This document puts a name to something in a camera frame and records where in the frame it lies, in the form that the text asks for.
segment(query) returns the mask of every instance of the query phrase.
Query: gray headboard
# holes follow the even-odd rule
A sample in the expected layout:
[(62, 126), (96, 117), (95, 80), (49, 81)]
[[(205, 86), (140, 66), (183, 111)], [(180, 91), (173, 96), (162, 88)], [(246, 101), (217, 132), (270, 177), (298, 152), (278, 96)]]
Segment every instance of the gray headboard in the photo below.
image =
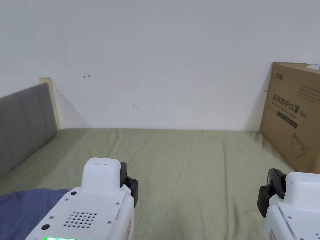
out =
[(0, 178), (56, 133), (47, 83), (0, 98)]

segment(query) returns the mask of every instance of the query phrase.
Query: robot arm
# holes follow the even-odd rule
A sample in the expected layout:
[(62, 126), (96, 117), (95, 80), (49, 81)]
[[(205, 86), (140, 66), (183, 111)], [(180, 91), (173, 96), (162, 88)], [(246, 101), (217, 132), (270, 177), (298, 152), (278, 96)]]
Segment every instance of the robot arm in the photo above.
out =
[(270, 169), (257, 206), (266, 218), (265, 240), (320, 239), (320, 175)]
[(26, 240), (129, 240), (137, 195), (126, 163), (90, 158), (81, 187), (67, 192)]

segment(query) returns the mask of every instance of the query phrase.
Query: brown cardboard box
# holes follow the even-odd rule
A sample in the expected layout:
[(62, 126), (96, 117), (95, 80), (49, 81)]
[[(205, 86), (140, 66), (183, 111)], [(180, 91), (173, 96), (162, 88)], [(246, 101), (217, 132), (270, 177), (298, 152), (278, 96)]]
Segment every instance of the brown cardboard box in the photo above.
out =
[(298, 172), (320, 173), (320, 70), (274, 62), (260, 131)]

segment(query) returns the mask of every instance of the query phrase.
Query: white wall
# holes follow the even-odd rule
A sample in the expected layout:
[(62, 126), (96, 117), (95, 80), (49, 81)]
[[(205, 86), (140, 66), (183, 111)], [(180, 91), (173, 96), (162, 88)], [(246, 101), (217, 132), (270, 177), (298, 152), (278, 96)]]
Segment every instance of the white wall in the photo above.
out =
[(319, 0), (1, 1), (0, 95), (49, 76), (62, 128), (257, 130), (271, 63), (320, 63), (319, 9)]

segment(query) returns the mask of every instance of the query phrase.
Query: green bed sheet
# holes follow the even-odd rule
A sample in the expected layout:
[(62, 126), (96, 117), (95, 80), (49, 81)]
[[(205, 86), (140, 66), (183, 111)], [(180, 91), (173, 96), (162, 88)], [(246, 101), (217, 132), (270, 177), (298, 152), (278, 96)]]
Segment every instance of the green bed sheet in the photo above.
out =
[(133, 239), (262, 239), (269, 168), (293, 171), (257, 132), (63, 129), (0, 180), (0, 195), (81, 185), (91, 157), (139, 181)]

